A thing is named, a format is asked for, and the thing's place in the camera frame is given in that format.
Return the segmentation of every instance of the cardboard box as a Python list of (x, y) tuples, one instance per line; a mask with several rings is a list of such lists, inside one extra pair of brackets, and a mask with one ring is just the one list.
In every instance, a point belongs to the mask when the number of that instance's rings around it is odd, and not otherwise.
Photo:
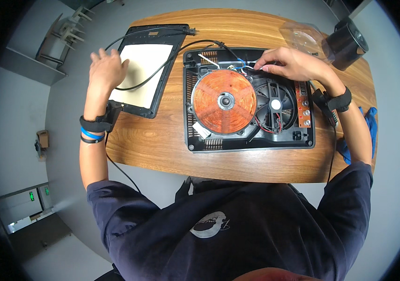
[(42, 130), (36, 133), (38, 135), (41, 148), (48, 148), (48, 131)]

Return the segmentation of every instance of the wooden table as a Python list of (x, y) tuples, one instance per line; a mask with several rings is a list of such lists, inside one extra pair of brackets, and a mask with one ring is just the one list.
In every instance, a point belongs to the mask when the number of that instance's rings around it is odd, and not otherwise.
[[(176, 11), (137, 20), (131, 26), (187, 23), (198, 34), (187, 36), (184, 44), (212, 39), (229, 47), (277, 48), (286, 46), (279, 27), (286, 18), (248, 10), (202, 8)], [(195, 44), (186, 50), (203, 48)], [(164, 90), (158, 113), (146, 119), (122, 112), (107, 144), (113, 161), (152, 170), (197, 177), (248, 182), (317, 183), (326, 182), (333, 151), (334, 133), (315, 107), (316, 144), (314, 149), (259, 150), (193, 154), (184, 143), (182, 53), (175, 61)], [(370, 67), (359, 59), (345, 71), (334, 68), (364, 113), (376, 107)], [(338, 138), (343, 136), (337, 129)], [(347, 164), (336, 152), (332, 176)]]

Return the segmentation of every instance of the gray floor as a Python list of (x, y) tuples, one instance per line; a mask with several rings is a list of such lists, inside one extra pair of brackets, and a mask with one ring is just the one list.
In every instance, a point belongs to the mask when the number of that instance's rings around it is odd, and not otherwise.
[[(189, 8), (242, 8), (280, 15), (299, 22), (317, 25), (321, 31), (331, 33), (337, 19), (321, 0), (291, 1), (238, 1), (238, 0), (204, 0), (204, 1), (126, 1), (124, 7), (117, 3), (101, 3), (93, 10), (96, 12), (93, 22), (85, 24), (85, 42), (77, 44), (77, 50), (70, 52), (65, 72), (69, 75), (51, 87), (48, 99), (46, 129), (52, 136), (52, 147), (48, 152), (47, 173), (49, 188), (55, 210), (73, 233), (88, 247), (107, 260), (110, 260), (100, 242), (100, 233), (92, 216), (91, 207), (86, 202), (86, 192), (79, 175), (79, 116), (83, 113), (86, 89), (88, 86), (89, 54), (105, 47), (109, 42), (122, 36), (134, 20)], [(371, 5), (370, 13), (379, 13), (379, 6)], [(385, 14), (377, 14), (378, 21), (385, 21)], [(372, 188), (372, 213), (369, 234), (366, 244), (350, 270), (347, 280), (377, 280), (386, 270), (400, 247), (400, 127), (395, 127), (398, 134), (391, 138), (391, 113), (396, 107), (396, 94), (399, 93), (400, 73), (395, 70), (389, 58), (393, 53), (400, 55), (400, 41), (394, 42), (394, 49), (385, 47), (388, 35), (393, 26), (388, 27), (381, 37), (373, 31), (373, 26), (383, 26), (367, 22), (368, 12), (358, 19), (370, 45), (370, 52), (365, 55), (369, 61), (379, 109), (379, 145), (375, 184)], [(387, 81), (398, 82), (388, 87)], [(121, 165), (129, 173), (143, 194), (159, 207), (170, 205), (175, 191), (186, 178), (183, 175), (168, 174), (137, 167)], [(128, 183), (114, 166), (110, 165), (110, 179)], [(324, 184), (295, 184), (306, 198), (317, 206), (322, 195)]]

